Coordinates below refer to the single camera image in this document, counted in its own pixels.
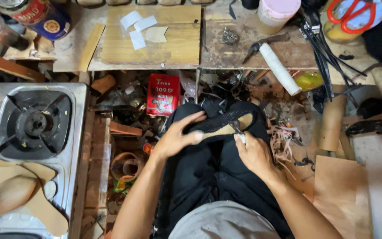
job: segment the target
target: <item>pink container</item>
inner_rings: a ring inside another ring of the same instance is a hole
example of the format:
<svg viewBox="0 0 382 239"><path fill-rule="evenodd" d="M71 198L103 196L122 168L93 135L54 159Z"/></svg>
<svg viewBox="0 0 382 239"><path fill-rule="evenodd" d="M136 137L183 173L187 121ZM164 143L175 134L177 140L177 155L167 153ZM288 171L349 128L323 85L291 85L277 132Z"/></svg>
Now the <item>pink container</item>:
<svg viewBox="0 0 382 239"><path fill-rule="evenodd" d="M257 14L264 34L279 32L299 10L301 0L260 0Z"/></svg>

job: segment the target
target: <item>red scissors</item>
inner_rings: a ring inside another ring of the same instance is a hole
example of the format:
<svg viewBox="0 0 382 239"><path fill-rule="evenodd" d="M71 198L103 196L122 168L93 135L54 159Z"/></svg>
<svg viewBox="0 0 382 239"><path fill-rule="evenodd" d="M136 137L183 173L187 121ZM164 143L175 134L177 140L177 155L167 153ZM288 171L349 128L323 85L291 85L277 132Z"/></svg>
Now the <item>red scissors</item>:
<svg viewBox="0 0 382 239"><path fill-rule="evenodd" d="M357 10L356 12L352 13L354 8L356 7L356 5L360 2L360 1L363 1L365 2L365 5ZM354 2L352 3L352 5L350 5L350 7L347 9L346 13L343 15L342 18L340 19L336 19L334 18L334 15L332 14L332 11L333 9L335 8L335 6L342 2L342 0L334 0L331 5L328 7L328 10L327 10L327 16L328 16L328 19L332 22L332 23L335 23L335 24L339 24L341 23L341 30L343 30L343 32L346 32L346 33L350 33L350 34L359 34L359 33L362 33L366 30L368 30L372 24L374 23L374 19L375 19L375 7L376 7L376 3L372 3L372 0L354 0ZM369 16L369 21L368 23L360 28L360 29L350 29L347 27L347 22L350 21L351 19L355 18L357 15L361 14L362 12L364 12L366 9L370 10L370 16Z"/></svg>

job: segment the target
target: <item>gas stove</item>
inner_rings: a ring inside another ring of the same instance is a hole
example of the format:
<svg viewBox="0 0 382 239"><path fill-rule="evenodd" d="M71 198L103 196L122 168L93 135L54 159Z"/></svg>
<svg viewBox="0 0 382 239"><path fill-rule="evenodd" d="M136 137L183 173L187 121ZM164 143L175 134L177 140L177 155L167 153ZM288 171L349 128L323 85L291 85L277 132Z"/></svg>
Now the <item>gas stove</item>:
<svg viewBox="0 0 382 239"><path fill-rule="evenodd" d="M54 169L56 194L50 202L69 225L87 93L82 83L0 83L0 159ZM55 238L38 218L19 213L0 216L0 233L8 232Z"/></svg>

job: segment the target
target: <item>white roll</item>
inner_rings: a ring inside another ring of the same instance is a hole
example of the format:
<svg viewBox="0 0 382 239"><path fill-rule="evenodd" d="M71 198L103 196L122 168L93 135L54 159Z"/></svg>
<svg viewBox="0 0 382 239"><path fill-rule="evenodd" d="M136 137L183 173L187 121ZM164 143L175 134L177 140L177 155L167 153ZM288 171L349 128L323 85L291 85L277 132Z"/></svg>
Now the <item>white roll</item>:
<svg viewBox="0 0 382 239"><path fill-rule="evenodd" d="M265 59L266 63L268 63L269 68L272 70L273 74L276 76L276 78L285 88L285 90L291 96L294 96L297 93L299 93L301 88L296 84L288 70L279 61L272 48L267 43L263 43L259 51L260 53L262 53L262 56Z"/></svg>

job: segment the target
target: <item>tin can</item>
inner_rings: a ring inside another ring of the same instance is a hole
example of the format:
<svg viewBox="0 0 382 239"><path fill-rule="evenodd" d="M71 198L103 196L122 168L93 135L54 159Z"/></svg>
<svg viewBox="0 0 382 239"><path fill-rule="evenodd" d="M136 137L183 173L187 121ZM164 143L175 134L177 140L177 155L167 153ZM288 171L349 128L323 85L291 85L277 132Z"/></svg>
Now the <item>tin can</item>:
<svg viewBox="0 0 382 239"><path fill-rule="evenodd" d="M147 115L168 116L180 105L179 77L152 73L148 81Z"/></svg>
<svg viewBox="0 0 382 239"><path fill-rule="evenodd" d="M71 28L70 16L49 0L0 0L0 12L49 40L64 37Z"/></svg>

